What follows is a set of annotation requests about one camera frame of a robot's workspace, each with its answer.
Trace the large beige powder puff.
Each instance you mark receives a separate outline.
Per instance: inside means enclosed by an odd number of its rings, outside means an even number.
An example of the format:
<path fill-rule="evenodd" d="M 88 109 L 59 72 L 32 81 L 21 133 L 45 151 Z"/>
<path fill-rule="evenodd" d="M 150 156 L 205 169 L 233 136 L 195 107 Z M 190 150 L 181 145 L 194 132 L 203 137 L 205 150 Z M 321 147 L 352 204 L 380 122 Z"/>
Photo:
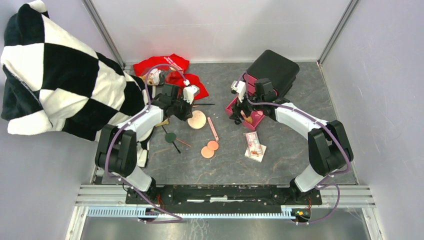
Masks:
<path fill-rule="evenodd" d="M 246 116 L 246 114 L 243 111 L 241 111 L 240 113 L 241 113 L 241 116 L 243 117 L 245 122 L 247 122 L 249 124 L 253 123 L 253 118 L 251 116 Z"/>

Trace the black pink drawer organizer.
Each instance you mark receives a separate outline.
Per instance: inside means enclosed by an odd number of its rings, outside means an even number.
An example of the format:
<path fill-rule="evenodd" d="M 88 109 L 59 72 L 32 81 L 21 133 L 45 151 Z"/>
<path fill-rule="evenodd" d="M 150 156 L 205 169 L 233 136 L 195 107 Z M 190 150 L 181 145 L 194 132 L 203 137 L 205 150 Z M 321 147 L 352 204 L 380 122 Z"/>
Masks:
<path fill-rule="evenodd" d="M 300 66 L 296 62 L 272 50 L 265 50 L 236 80 L 246 83 L 244 100 L 248 100 L 253 105 L 251 113 L 253 123 L 241 124 L 255 131 L 264 117 L 275 121 L 276 107 L 266 103 L 287 103 L 285 95 L 293 86 L 299 71 Z M 231 105 L 235 99 L 225 109 L 229 117 L 232 113 Z"/>

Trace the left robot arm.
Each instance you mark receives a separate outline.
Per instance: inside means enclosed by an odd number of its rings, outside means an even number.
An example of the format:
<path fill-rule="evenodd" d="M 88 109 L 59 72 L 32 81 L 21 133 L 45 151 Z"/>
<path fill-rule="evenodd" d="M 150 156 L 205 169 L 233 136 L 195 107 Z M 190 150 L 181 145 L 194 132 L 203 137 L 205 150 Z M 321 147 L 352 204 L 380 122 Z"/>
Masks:
<path fill-rule="evenodd" d="M 107 124 L 101 130 L 95 165 L 105 173 L 121 177 L 138 189 L 138 197 L 145 204 L 157 198 L 154 179 L 137 166 L 137 142 L 148 137 L 154 127 L 171 116 L 181 121 L 192 117 L 192 106 L 200 89 L 195 85 L 180 87 L 166 83 L 162 92 L 130 119 L 118 124 Z"/>

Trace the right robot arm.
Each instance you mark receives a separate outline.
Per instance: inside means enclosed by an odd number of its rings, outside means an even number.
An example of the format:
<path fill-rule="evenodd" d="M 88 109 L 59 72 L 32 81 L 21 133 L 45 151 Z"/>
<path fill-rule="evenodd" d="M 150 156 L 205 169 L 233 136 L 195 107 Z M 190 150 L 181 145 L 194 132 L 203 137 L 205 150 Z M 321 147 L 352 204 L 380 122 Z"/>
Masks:
<path fill-rule="evenodd" d="M 268 78 L 255 81 L 252 95 L 248 94 L 247 87 L 248 84 L 240 79 L 231 84 L 231 92 L 237 99 L 231 106 L 230 119 L 240 124 L 252 112 L 259 111 L 307 140 L 309 164 L 292 180 L 288 191 L 293 203 L 302 204 L 309 198 L 309 191 L 322 189 L 326 179 L 351 170 L 354 156 L 340 121 L 326 121 L 306 113 L 285 97 L 278 96 Z"/>

